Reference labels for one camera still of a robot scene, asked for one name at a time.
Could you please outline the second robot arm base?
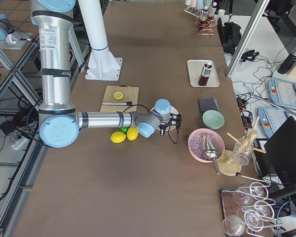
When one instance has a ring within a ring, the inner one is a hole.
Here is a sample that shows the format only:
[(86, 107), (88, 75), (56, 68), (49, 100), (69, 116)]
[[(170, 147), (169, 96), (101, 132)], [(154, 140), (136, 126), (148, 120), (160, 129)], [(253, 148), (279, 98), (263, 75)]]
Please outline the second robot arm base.
[(24, 33), (21, 30), (17, 31), (16, 27), (12, 26), (8, 17), (0, 13), (0, 48), (21, 50), (28, 39), (32, 38), (32, 33)]

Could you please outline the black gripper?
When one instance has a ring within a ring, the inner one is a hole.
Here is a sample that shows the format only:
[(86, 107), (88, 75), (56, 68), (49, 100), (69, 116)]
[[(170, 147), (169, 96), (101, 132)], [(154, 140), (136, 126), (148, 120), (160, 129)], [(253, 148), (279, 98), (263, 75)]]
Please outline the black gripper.
[(170, 117), (167, 121), (164, 121), (158, 129), (160, 130), (160, 135), (164, 135), (165, 131), (170, 131), (176, 129), (177, 131), (181, 128), (182, 116), (181, 114), (170, 113)]

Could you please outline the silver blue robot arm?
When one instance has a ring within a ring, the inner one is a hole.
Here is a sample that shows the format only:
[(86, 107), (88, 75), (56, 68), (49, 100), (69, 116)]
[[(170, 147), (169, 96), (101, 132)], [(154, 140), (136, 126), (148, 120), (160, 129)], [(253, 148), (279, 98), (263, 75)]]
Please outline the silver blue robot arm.
[(78, 112), (71, 102), (69, 32), (74, 25), (73, 8), (78, 4), (91, 47), (86, 78), (117, 81), (122, 59), (109, 50), (101, 4), (97, 0), (33, 0), (31, 18), (39, 28), (42, 104), (38, 108), (39, 135), (54, 148), (72, 144), (81, 130), (89, 128), (135, 127), (148, 138), (175, 126), (181, 115), (171, 113), (167, 99), (159, 99), (143, 115), (138, 112)]

